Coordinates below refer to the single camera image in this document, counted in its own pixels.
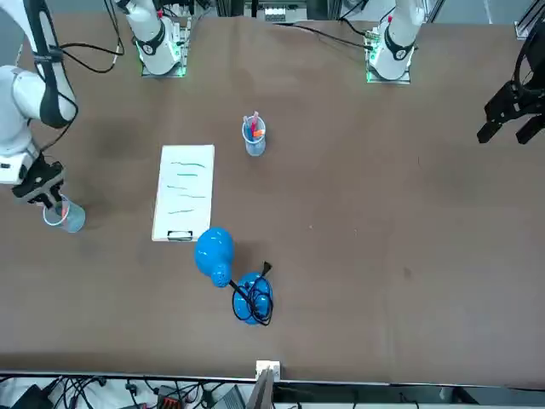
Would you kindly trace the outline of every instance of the white paper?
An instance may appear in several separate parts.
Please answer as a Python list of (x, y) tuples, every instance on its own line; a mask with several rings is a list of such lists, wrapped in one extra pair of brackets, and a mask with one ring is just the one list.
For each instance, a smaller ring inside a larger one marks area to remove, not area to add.
[(164, 146), (153, 218), (154, 241), (197, 241), (210, 228), (214, 145)]

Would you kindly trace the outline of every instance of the blue object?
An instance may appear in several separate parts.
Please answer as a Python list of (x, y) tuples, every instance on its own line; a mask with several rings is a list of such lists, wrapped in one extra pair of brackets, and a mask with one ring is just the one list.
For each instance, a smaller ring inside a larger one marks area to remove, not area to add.
[(216, 287), (225, 287), (231, 281), (234, 252), (231, 234), (225, 228), (210, 228), (197, 240), (195, 263)]
[(232, 296), (232, 309), (237, 318), (246, 324), (255, 325), (258, 317), (267, 317), (273, 309), (273, 289), (268, 280), (261, 277), (260, 273), (248, 273), (238, 282), (238, 287), (254, 303), (254, 313), (250, 311), (250, 306), (243, 297), (236, 291)]
[(232, 310), (239, 320), (249, 325), (268, 325), (273, 316), (273, 289), (264, 277), (271, 269), (263, 263), (263, 272), (246, 274), (236, 285), (231, 280), (234, 243), (225, 228), (210, 228), (197, 240), (195, 263), (216, 287), (231, 285)]

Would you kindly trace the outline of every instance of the plastic cup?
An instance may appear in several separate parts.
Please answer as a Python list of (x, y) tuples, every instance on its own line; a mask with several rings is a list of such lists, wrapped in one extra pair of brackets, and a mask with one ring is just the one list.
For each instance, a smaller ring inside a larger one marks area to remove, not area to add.
[(61, 203), (57, 203), (51, 209), (43, 208), (43, 221), (53, 228), (62, 228), (68, 233), (76, 233), (85, 224), (85, 210), (64, 194), (61, 197)]
[[(253, 115), (248, 116), (250, 121), (252, 120), (252, 117)], [(257, 139), (254, 139), (253, 137), (249, 139), (250, 130), (244, 121), (242, 122), (242, 137), (244, 138), (244, 143), (246, 144), (246, 152), (250, 156), (261, 156), (265, 152), (265, 134), (267, 131), (265, 122), (263, 119), (261, 119), (261, 117), (257, 117), (257, 125), (255, 130), (263, 130), (263, 135)]]

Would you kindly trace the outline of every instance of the pen holder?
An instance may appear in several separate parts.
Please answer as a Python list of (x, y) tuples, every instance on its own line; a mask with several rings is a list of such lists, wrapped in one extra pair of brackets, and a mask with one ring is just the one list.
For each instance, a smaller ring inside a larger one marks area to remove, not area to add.
[(62, 202), (52, 208), (43, 208), (43, 221), (53, 228), (62, 228), (68, 233), (77, 233), (85, 224), (85, 210), (73, 203), (64, 194)]
[(248, 125), (242, 122), (242, 137), (244, 138), (244, 144), (246, 145), (246, 152), (250, 156), (261, 156), (265, 152), (265, 134), (267, 127), (265, 121), (261, 117), (257, 117), (257, 125), (255, 130), (263, 130), (263, 135), (254, 139), (254, 136), (250, 135), (250, 129)]

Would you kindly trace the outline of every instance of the tabletop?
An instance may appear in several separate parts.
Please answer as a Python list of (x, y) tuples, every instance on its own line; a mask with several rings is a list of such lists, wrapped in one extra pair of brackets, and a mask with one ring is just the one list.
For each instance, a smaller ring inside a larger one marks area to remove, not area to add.
[[(115, 45), (105, 14), (54, 23), (62, 43)], [(245, 18), (202, 19), (186, 78), (143, 79), (122, 26), (111, 73), (66, 62), (80, 115), (48, 151), (84, 229), (2, 190), (2, 368), (253, 377), (268, 359), (287, 379), (545, 385), (545, 141), (518, 145), (521, 122), (476, 137), (513, 72), (511, 26), (424, 26), (410, 86), (367, 84), (361, 49)], [(240, 135), (254, 110), (260, 158)], [(234, 279), (272, 264), (269, 327), (236, 320), (194, 244), (152, 242), (168, 144), (215, 145), (212, 225), (235, 239)]]

